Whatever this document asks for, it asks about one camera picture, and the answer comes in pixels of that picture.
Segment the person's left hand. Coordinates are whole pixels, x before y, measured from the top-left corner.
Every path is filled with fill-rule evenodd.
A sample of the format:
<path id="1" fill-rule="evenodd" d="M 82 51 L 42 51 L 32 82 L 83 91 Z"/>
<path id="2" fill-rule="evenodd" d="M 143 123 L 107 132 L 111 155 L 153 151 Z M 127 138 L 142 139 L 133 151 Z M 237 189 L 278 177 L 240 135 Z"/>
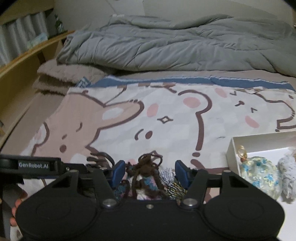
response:
<path id="1" fill-rule="evenodd" d="M 12 217 L 10 218 L 10 224 L 11 224 L 11 226 L 13 226 L 13 227 L 17 226 L 17 222 L 16 222 L 16 210 L 23 203 L 23 201 L 26 200 L 27 197 L 28 197 L 27 192 L 25 192 L 23 190 L 22 193 L 21 193 L 21 195 L 20 195 L 20 197 L 15 201 L 15 205 L 11 209 L 11 214 L 12 214 Z"/>

